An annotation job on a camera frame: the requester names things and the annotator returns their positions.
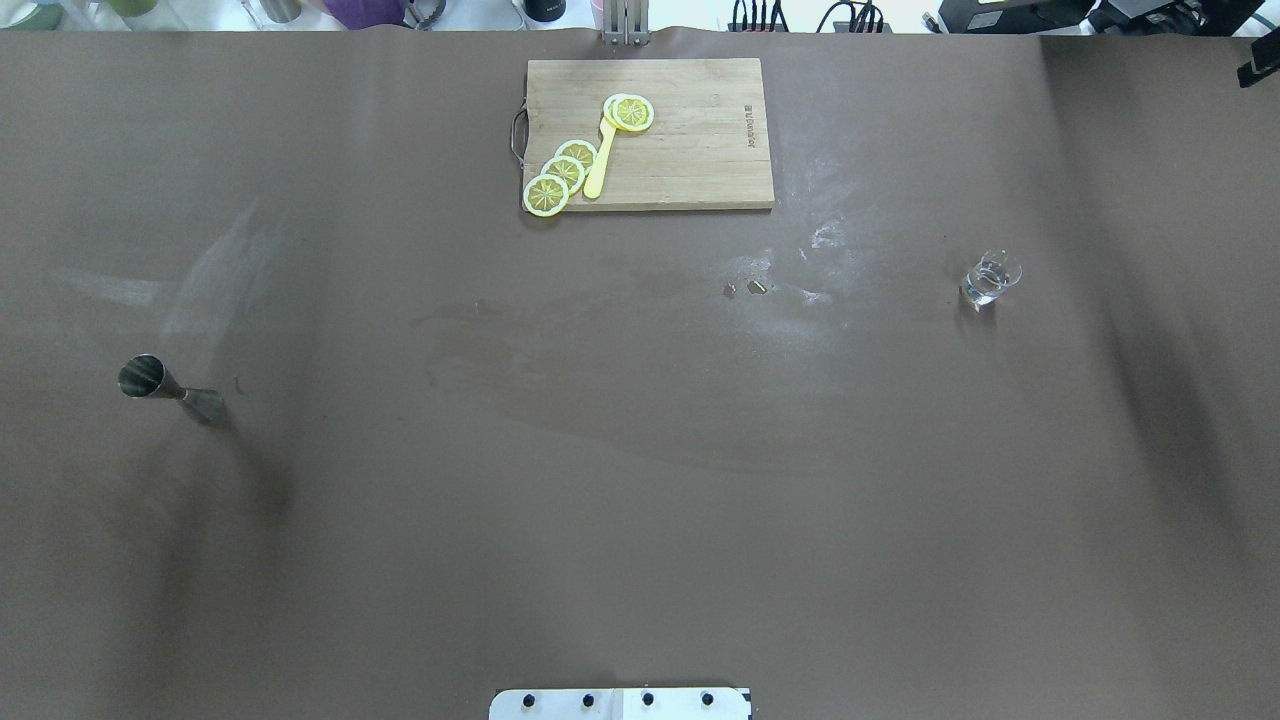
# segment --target purple object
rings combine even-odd
[[[372,26],[398,26],[404,22],[408,0],[324,0],[325,8],[347,29]]]

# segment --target tabletop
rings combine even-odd
[[[0,38],[4,715],[1280,706],[1247,41],[264,35]],[[521,211],[527,60],[684,56],[760,58],[772,211]]]

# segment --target lemon slice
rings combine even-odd
[[[641,132],[653,124],[653,102],[639,95],[625,95],[613,101],[611,122],[627,132]]]
[[[525,186],[525,210],[539,218],[549,218],[568,205],[568,184],[561,178],[543,173]]]
[[[564,181],[570,195],[582,190],[582,183],[586,181],[586,168],[582,167],[582,163],[577,158],[570,158],[568,155],[557,155],[547,160],[547,164],[543,165],[543,174],[556,176]]]
[[[582,163],[582,168],[586,172],[591,172],[591,165],[595,164],[595,146],[585,140],[570,140],[556,149],[556,155],[568,155],[570,158]]]
[[[622,100],[623,97],[639,97],[639,95],[632,96],[632,95],[627,95],[626,92],[614,92],[613,95],[605,97],[604,99],[604,117],[605,118],[613,117],[613,104],[617,102],[618,100]]]

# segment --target shot glass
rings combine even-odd
[[[1023,279],[1023,264],[1006,250],[988,250],[960,283],[960,292],[973,306],[996,301],[1006,290]]]

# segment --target metal jigger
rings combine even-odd
[[[120,392],[129,397],[169,397],[177,400],[197,423],[214,423],[227,414],[227,404],[215,389],[196,389],[178,384],[155,355],[138,355],[116,375]]]

